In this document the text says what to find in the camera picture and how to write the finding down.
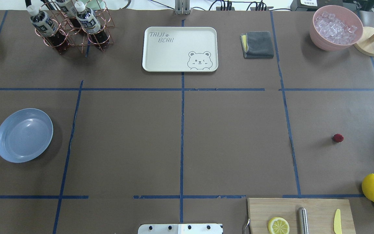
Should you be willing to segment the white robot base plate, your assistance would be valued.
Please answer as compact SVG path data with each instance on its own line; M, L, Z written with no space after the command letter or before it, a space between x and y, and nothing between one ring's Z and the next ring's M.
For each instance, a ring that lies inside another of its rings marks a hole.
M138 234L223 234L222 224L144 224L138 228Z

